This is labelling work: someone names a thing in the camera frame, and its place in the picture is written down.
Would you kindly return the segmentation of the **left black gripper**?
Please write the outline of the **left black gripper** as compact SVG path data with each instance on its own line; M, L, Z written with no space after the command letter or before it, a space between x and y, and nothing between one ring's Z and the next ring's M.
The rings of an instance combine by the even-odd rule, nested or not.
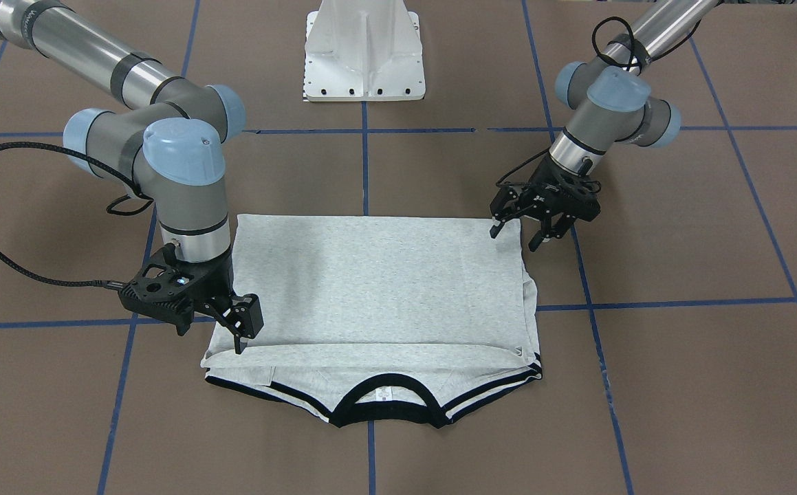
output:
M559 166L549 155L545 155L526 185L496 186L499 190L490 202L490 214L493 219L489 231L490 238L497 238L507 222L524 216L540 221L538 231L528 241L530 252L537 251L540 245L552 239L564 238L566 232L574 225L574 217L565 215L558 209L560 188L556 176L559 173L571 172Z

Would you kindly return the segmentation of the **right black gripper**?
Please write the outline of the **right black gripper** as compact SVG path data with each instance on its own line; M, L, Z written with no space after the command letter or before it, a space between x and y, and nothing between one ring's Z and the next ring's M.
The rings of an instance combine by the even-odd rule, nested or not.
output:
M213 317L231 332L234 352L241 355L247 340L258 336L264 327L260 298L256 294L234 293L232 248L207 262L184 262L177 257L176 247L164 250L170 276L166 300L178 307L192 307L196 312ZM194 322L194 313L175 316L176 335L184 336Z

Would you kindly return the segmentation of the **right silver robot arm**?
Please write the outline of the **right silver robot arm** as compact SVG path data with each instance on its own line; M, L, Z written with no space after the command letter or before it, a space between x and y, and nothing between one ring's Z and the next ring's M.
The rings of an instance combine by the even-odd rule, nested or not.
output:
M0 261L43 284L112 289L126 310L172 324L179 335L197 314L213 317L241 353L264 322L257 295L234 291L222 146L246 126L238 94L195 85L58 1L0 1L0 41L42 54L127 109L82 110L66 123L61 145L11 142L0 153L51 151L121 183L121 201L156 207L164 241L125 282L46 278L2 251Z

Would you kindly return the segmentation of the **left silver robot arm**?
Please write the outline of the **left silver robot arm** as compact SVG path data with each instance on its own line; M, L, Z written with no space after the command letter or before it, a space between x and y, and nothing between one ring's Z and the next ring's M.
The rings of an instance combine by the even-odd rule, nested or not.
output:
M496 238L505 225L521 217L539 223L528 243L531 251L561 239L578 220L600 215L600 183L591 175L615 143L640 147L670 144L681 128L681 113L654 98L642 73L684 44L716 1L659 1L639 19L610 16L624 28L600 47L592 41L588 63L569 63L556 76L555 93L572 116L547 149L530 157L536 169L527 181L497 182L490 203Z

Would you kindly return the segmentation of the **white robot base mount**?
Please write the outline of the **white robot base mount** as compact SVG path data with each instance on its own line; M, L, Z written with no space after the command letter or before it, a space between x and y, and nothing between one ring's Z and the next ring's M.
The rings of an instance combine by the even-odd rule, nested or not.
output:
M426 95L416 12L402 1L323 1L307 14L307 102L395 102Z

